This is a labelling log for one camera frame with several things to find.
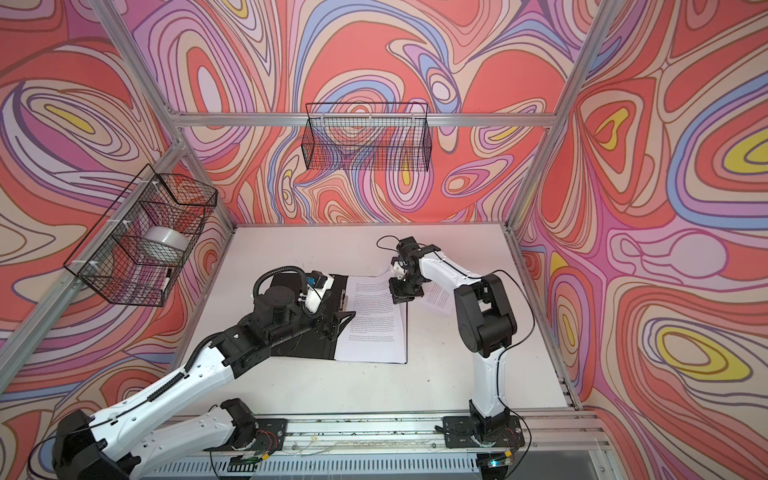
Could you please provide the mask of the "orange and black folder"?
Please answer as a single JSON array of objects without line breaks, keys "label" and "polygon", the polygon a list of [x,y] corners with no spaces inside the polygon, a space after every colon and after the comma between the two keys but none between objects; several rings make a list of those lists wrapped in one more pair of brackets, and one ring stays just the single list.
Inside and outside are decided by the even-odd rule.
[{"label": "orange and black folder", "polygon": [[405,364],[408,360],[406,309],[393,303],[390,275],[325,275],[314,271],[277,273],[273,286],[291,289],[300,320],[288,338],[274,346],[277,357],[356,363]]}]

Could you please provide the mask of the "printed paper sheet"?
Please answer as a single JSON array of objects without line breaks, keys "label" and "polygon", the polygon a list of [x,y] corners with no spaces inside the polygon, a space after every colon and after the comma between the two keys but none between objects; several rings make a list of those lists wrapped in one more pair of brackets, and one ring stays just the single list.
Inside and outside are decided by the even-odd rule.
[{"label": "printed paper sheet", "polygon": [[[389,279],[392,277],[390,271],[388,275],[385,275],[386,282],[389,289]],[[445,289],[439,283],[434,280],[425,282],[423,285],[424,295],[420,298],[416,298],[408,303],[394,303],[396,305],[402,305],[405,308],[407,305],[415,303],[423,308],[430,309],[433,313],[441,315],[443,317],[450,317],[455,313],[455,307],[453,306],[453,292]]]},{"label": "printed paper sheet", "polygon": [[407,363],[405,309],[393,302],[388,274],[349,276],[347,311],[354,318],[336,341],[334,360],[357,363]]}]

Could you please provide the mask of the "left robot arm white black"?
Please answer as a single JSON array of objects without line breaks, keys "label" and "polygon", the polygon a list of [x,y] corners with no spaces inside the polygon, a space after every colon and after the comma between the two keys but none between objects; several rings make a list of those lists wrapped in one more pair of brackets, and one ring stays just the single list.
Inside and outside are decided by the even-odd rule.
[{"label": "left robot arm white black", "polygon": [[274,347],[316,331],[336,339],[353,311],[327,310],[326,292],[295,295],[270,287],[235,325],[205,337],[187,362],[127,400],[94,414],[77,410],[56,429],[52,466],[59,479],[139,479],[198,451],[240,450],[260,427],[240,399],[192,420],[166,421],[207,393],[238,379],[272,355]]}]

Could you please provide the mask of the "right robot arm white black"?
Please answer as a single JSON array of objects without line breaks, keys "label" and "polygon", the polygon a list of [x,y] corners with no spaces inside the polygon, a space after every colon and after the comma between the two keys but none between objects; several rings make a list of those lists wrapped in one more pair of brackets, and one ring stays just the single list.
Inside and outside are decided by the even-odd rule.
[{"label": "right robot arm white black", "polygon": [[394,304],[409,303],[434,283],[453,295],[457,330],[473,354],[473,391],[468,413],[445,416],[436,431],[448,448],[492,448],[524,444],[515,430],[518,418],[502,395],[501,357],[511,348],[518,326],[503,281],[454,265],[439,247],[412,237],[400,239],[391,260],[389,290]]}]

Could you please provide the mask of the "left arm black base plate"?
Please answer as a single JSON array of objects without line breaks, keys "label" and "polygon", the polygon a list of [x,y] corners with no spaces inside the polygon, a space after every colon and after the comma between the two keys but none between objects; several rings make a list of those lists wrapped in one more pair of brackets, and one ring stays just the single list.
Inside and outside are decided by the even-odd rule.
[{"label": "left arm black base plate", "polygon": [[287,426],[286,418],[256,418],[239,422],[226,446],[231,450],[272,454],[283,448]]}]

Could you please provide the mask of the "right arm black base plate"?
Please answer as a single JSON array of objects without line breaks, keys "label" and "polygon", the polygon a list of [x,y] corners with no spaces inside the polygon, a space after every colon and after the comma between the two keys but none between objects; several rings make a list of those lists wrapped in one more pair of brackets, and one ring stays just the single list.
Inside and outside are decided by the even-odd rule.
[{"label": "right arm black base plate", "polygon": [[464,416],[444,416],[434,427],[447,448],[505,448],[515,452],[526,445],[517,416],[500,416],[489,421]]}]

